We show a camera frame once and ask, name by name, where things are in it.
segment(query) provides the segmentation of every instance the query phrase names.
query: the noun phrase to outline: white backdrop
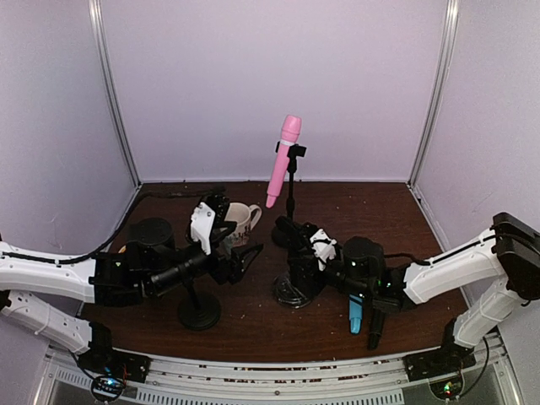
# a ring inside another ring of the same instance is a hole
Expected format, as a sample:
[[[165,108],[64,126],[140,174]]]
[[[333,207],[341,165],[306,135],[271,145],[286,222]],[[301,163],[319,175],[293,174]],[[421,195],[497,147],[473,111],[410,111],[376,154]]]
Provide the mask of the white backdrop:
[[[143,181],[267,179],[287,114],[308,180],[404,181],[422,134],[446,2],[103,2]]]
[[[94,249],[134,189],[106,104],[87,0],[0,2],[0,95],[3,239],[52,253]],[[0,319],[0,403],[33,403],[46,346]]]
[[[461,2],[456,49],[419,188],[457,246],[507,211],[540,230],[540,2]],[[490,282],[478,283],[475,299]],[[540,305],[501,325],[527,404],[537,404]]]

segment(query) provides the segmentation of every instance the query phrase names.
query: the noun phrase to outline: blue object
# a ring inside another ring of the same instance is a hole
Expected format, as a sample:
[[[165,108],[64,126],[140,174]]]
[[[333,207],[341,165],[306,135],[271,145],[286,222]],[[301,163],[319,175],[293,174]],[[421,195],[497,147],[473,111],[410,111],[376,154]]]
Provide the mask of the blue object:
[[[351,333],[353,335],[358,335],[360,329],[362,329],[362,303],[364,301],[356,296],[350,295],[348,297],[348,320],[351,324]]]

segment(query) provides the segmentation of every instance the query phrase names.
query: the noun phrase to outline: white mug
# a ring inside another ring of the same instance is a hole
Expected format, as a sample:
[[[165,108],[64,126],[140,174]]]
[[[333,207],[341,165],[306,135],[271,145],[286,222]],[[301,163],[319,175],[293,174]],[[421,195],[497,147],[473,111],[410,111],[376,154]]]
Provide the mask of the white mug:
[[[235,231],[225,238],[225,245],[239,247],[246,245],[250,239],[251,230],[255,228],[262,216],[262,209],[258,205],[249,207],[241,202],[232,202],[225,215],[225,221],[235,221]]]

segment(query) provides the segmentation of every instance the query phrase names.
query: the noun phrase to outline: black cable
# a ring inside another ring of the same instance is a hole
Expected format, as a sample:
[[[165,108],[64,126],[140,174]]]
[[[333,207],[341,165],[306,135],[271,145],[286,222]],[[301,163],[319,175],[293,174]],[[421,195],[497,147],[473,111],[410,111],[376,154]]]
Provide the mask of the black cable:
[[[483,373],[485,373],[486,369],[488,368],[488,363],[489,363],[489,345],[488,345],[488,339],[486,339],[486,337],[484,336],[483,337],[483,344],[485,344],[486,346],[486,361],[483,363],[483,367],[482,367],[482,371],[480,371],[480,374],[478,375],[477,379],[471,384],[470,387],[467,388],[467,390],[465,392],[463,392],[462,394],[460,394],[458,396],[459,399],[462,399],[463,397],[465,397],[477,384],[478,382],[480,381],[480,379],[482,378],[482,375]]]
[[[84,373],[84,375],[86,375],[88,378],[92,380],[90,384],[90,393],[92,394],[92,397],[94,397],[96,401],[113,402],[116,399],[118,399],[120,395],[126,389],[126,383],[124,381],[118,380],[116,377],[112,377],[110,375],[98,375],[96,377],[92,376],[87,370],[85,370],[83,367],[80,366],[75,353],[70,351],[69,354],[73,358],[73,361],[75,362],[77,367]],[[114,381],[114,383],[117,384],[117,386],[111,386],[111,381]],[[112,397],[99,394],[98,392],[96,392],[96,389],[103,392],[110,393],[112,394]]]
[[[429,266],[431,264],[425,260],[417,259],[414,255],[410,253],[392,253],[389,255],[385,255],[386,259],[392,259],[394,257],[406,257],[408,259],[411,259],[412,262],[418,264],[419,266]]]
[[[55,260],[55,259],[50,259],[46,257],[23,255],[20,253],[6,252],[6,251],[2,252],[2,256],[12,257],[14,259],[31,260],[33,262],[57,264],[58,266],[84,262],[85,260],[88,260],[94,257],[97,253],[103,251],[103,249],[105,249],[120,234],[124,226],[126,226],[126,222],[129,219],[130,215],[133,213],[133,211],[138,206],[138,204],[141,203],[141,201],[144,200],[145,198],[152,197],[152,198],[171,199],[171,198],[204,197],[208,195],[209,193],[223,192],[223,190],[224,188],[222,186],[217,186],[215,188],[212,188],[210,190],[204,190],[202,192],[170,192],[170,193],[144,192],[142,194],[139,194],[138,197],[133,202],[133,204],[131,205],[131,207],[127,210],[126,215],[124,215],[124,218],[122,219],[118,227],[115,229],[115,231],[112,233],[112,235],[101,245],[93,249],[90,253],[87,253],[82,256],[73,257],[71,259]]]

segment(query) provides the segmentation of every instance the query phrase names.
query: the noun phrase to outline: pink object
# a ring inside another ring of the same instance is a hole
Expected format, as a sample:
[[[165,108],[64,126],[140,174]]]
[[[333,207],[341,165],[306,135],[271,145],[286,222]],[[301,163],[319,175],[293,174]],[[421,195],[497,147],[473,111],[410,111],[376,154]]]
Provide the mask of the pink object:
[[[273,167],[272,178],[268,184],[267,208],[273,207],[279,197],[281,187],[284,184],[287,166],[289,165],[289,147],[293,146],[300,135],[302,120],[297,116],[287,116],[281,127],[281,140],[279,141],[278,157]]]

